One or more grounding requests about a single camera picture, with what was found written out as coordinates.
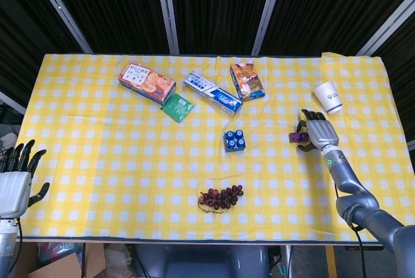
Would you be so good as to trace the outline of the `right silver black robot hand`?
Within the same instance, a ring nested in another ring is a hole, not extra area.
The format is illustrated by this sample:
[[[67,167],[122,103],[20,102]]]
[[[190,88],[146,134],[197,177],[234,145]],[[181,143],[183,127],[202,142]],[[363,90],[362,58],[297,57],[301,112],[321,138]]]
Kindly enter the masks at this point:
[[[337,146],[339,138],[333,125],[326,120],[320,112],[302,109],[305,120],[300,120],[296,131],[301,132],[306,129],[309,135],[309,143],[306,145],[299,144],[297,147],[302,152],[310,152],[311,150],[322,151],[326,146]]]

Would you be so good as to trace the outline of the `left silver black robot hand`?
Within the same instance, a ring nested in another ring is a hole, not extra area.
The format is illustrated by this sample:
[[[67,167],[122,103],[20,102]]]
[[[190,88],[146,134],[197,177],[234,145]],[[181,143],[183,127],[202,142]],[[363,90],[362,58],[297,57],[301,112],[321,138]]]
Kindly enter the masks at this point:
[[[46,149],[31,154],[35,140],[21,143],[1,153],[1,219],[20,218],[26,210],[43,200],[50,183],[45,182],[40,191],[31,194],[32,179]]]

